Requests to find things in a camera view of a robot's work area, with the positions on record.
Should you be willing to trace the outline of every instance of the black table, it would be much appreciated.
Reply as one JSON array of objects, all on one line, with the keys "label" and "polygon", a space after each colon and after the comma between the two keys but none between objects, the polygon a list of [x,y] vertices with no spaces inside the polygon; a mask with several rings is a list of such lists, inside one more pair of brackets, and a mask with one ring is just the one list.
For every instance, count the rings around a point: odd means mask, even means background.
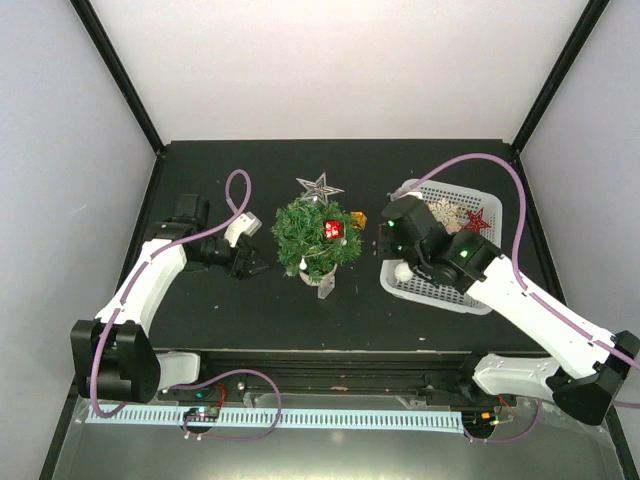
[{"label": "black table", "polygon": [[[263,222],[255,243],[274,267],[242,281],[221,268],[181,273],[158,309],[151,342],[155,348],[242,351],[359,352],[540,352],[541,347],[495,312],[458,314],[395,298],[379,281],[381,264],[373,255],[376,225],[386,193],[418,178],[443,161],[470,152],[508,158],[498,140],[309,140],[173,142],[160,172],[146,223],[172,215],[181,193],[211,201],[210,225],[230,211],[224,200],[227,176],[236,168],[251,175],[249,210]],[[363,253],[337,273],[337,287],[326,300],[299,278],[286,278],[276,263],[270,232],[275,211],[302,191],[296,177],[342,188],[333,197],[348,211],[369,217]],[[457,165],[437,180],[496,195],[503,204],[502,245],[510,251],[518,197],[509,175],[482,160]],[[234,181],[237,204],[244,182]],[[531,235],[525,230],[521,269],[544,286]]]}]

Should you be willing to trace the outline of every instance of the red star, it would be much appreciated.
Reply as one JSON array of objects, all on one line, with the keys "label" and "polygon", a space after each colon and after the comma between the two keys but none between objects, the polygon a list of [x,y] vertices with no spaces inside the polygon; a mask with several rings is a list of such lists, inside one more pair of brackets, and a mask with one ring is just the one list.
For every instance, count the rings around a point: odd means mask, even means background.
[{"label": "red star", "polygon": [[480,233],[483,228],[491,228],[487,222],[482,219],[484,208],[481,208],[478,213],[473,213],[471,210],[467,210],[467,217],[469,217],[469,223],[464,228],[465,230],[473,230],[476,233]]}]

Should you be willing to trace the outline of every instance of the black frame bar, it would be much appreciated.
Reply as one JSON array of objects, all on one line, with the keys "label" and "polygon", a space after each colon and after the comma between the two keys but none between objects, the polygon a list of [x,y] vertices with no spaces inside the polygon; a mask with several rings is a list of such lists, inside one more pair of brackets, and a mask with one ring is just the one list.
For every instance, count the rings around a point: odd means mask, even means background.
[{"label": "black frame bar", "polygon": [[[140,243],[140,239],[142,238],[141,235],[143,235],[144,233],[144,225],[148,216],[149,207],[153,200],[153,197],[155,196],[158,181],[165,162],[164,153],[166,151],[166,147],[162,143],[162,140],[160,139],[160,136],[158,135],[158,132],[153,125],[151,118],[147,114],[147,111],[144,108],[144,105],[142,104],[142,101],[140,100],[140,97],[138,96],[133,86],[133,83],[127,75],[124,66],[120,62],[120,59],[113,45],[111,44],[106,31],[104,30],[95,10],[93,9],[93,6],[91,5],[91,2],[89,0],[70,1],[73,4],[78,16],[82,20],[82,23],[89,33],[89,36],[95,44],[98,52],[102,56],[102,59],[109,68],[111,75],[120,88],[120,91],[127,101],[127,104],[131,108],[131,111],[138,121],[140,128],[142,128],[142,131],[147,137],[149,144],[157,155],[152,177],[144,197],[140,215],[136,222],[134,235],[127,252],[127,256],[125,258],[123,271],[119,281],[120,284],[126,278],[128,270],[133,264],[132,260],[135,260],[135,256],[137,254],[137,246]],[[589,37],[591,31],[598,22],[598,19],[602,15],[602,12],[604,11],[608,3],[609,0],[590,0],[585,7],[576,26],[569,36],[569,39],[567,40],[567,43],[565,44],[562,52],[556,60],[553,69],[551,70],[540,93],[538,94],[533,106],[527,114],[524,123],[520,127],[520,130],[512,143],[512,156],[509,159],[510,163],[517,170],[524,184],[528,207],[527,224],[534,239],[536,253],[538,254],[538,258],[540,259],[547,289],[549,290],[549,293],[551,293],[554,297],[556,297],[563,303],[565,303],[565,297],[562,292],[562,286],[560,285],[560,280],[558,278],[558,274],[551,257],[549,245],[544,235],[542,223],[535,207],[531,189],[527,182],[522,161],[520,159],[520,153],[524,149],[528,140],[531,138],[535,128],[537,127],[546,109],[551,103],[553,96],[560,87],[560,84],[567,75],[569,69],[571,68],[571,65],[580,53],[583,45],[585,44],[587,38]],[[236,359],[236,361],[239,361],[241,363],[247,360],[249,359]],[[41,480],[51,478],[54,474],[55,465],[57,463],[57,459],[64,442],[64,436],[66,434],[69,422],[71,421],[71,413],[73,411],[73,406],[76,403],[76,398],[76,389],[75,386],[72,385],[69,396],[67,397],[67,401],[65,402],[65,408],[63,409],[63,412],[61,414],[58,427],[56,428],[56,432],[54,434],[49,452],[43,465],[42,473],[40,476]],[[620,465],[622,467],[625,478],[629,480],[640,480],[615,409],[611,409],[609,411],[606,417],[606,421],[611,433],[611,437],[616,446],[618,459],[620,461]]]}]

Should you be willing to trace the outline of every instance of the white plastic basket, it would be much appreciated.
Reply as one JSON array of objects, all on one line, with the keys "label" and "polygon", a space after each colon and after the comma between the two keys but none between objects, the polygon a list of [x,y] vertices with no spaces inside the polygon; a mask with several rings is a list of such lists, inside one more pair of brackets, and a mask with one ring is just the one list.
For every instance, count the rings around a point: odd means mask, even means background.
[{"label": "white plastic basket", "polygon": [[[409,186],[416,181],[417,179],[407,180],[402,186]],[[495,195],[432,180],[422,183],[417,190],[422,193],[426,203],[435,203],[441,198],[446,198],[451,202],[465,205],[472,212],[484,208],[482,218],[491,225],[491,228],[483,228],[480,233],[494,245],[500,246],[502,202]],[[463,225],[466,223],[468,220],[466,210],[460,213],[459,220]],[[385,260],[382,262],[380,272],[382,288],[396,297],[453,312],[486,315],[491,311],[490,307],[473,300],[468,295],[461,295],[452,287],[436,288],[417,275],[414,275],[408,282],[398,282],[394,270],[400,262],[400,260]]]}]

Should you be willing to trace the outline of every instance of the robotic hand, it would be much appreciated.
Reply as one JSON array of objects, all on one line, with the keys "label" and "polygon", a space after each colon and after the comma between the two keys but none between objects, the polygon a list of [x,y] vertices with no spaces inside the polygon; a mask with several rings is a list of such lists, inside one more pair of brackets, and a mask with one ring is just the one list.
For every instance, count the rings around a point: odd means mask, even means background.
[{"label": "robotic hand", "polygon": [[378,257],[402,259],[405,274],[450,286],[490,306],[540,344],[551,357],[488,354],[471,365],[471,383],[487,394],[512,394],[555,402],[577,420],[599,425],[629,372],[629,365],[599,344],[635,358],[640,340],[613,335],[572,312],[523,277],[511,260],[480,234],[449,235],[421,199],[405,195],[382,212]]},{"label": "robotic hand", "polygon": [[[236,278],[268,268],[250,243],[250,237],[262,225],[251,213],[241,214],[227,227],[224,237],[206,236],[168,248],[172,242],[206,230],[208,215],[208,201],[197,195],[182,195],[175,215],[147,232],[140,257],[115,297],[95,320],[75,324],[71,348],[81,396],[92,396],[92,369],[98,350],[100,368],[94,396],[100,399],[147,403],[158,390],[197,380],[198,354],[156,355],[149,343],[151,322],[169,285],[187,262],[226,266],[230,276]],[[100,349],[101,333],[109,324],[113,327]]]}]

